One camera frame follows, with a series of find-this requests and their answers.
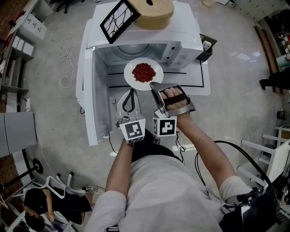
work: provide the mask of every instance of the black shorts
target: black shorts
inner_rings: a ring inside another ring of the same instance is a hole
[[[59,211],[67,220],[76,224],[82,223],[82,213],[92,210],[88,199],[85,196],[79,197],[74,194],[65,193],[64,199],[55,195],[56,207],[53,210]]]
[[[148,155],[166,155],[174,157],[178,159],[180,162],[182,162],[181,159],[176,155],[174,155],[173,152],[169,150],[167,147],[158,144],[153,144],[153,140],[154,140],[153,135],[150,133],[150,131],[145,129],[144,139],[134,143],[134,150],[132,153],[132,161],[131,161],[132,163]]]

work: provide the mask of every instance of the black strap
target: black strap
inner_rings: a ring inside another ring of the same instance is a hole
[[[187,95],[185,93],[179,94],[174,97],[163,99],[165,106],[172,105],[174,103],[180,102],[182,100],[187,100]]]
[[[125,106],[127,105],[128,100],[129,100],[130,97],[131,97],[131,109],[130,109],[130,110],[127,110],[127,109],[125,108]],[[128,96],[127,96],[126,99],[124,100],[124,102],[123,102],[123,104],[122,104],[122,107],[123,107],[123,110],[124,110],[126,113],[131,113],[131,112],[135,109],[134,89],[131,89],[131,90],[130,90],[130,93],[128,94]]]

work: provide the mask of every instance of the picture frame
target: picture frame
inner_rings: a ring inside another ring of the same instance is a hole
[[[133,23],[140,13],[127,1],[121,0],[102,21],[100,27],[110,44]]]

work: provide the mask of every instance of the hand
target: hand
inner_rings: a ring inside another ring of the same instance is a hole
[[[171,87],[171,88],[163,90],[162,92],[160,92],[160,94],[161,94],[163,99],[166,99],[169,97],[174,97],[174,96],[180,95],[180,94],[182,94],[182,91],[176,87],[175,88]],[[167,110],[172,111],[172,110],[177,110],[179,108],[182,108],[186,105],[188,105],[188,102],[186,99],[184,99],[184,100],[179,101],[177,103],[174,103],[172,105],[168,105],[166,108],[167,108]],[[182,130],[184,126],[186,127],[186,125],[188,125],[189,123],[192,123],[192,122],[193,122],[193,120],[191,119],[189,112],[177,116],[177,127],[180,130]]]
[[[48,211],[48,218],[49,218],[49,220],[50,220],[51,222],[54,221],[54,213],[53,213],[53,211]]]

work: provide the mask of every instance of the shoe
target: shoe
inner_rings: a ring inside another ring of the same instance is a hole
[[[87,193],[92,193],[93,195],[98,195],[98,194],[104,193],[105,189],[100,187],[100,186],[88,185],[86,187],[86,192]]]
[[[263,86],[263,84],[262,84],[262,80],[260,80],[259,83],[260,83],[260,85],[261,85],[261,88],[262,88],[263,90],[266,90],[266,87]]]

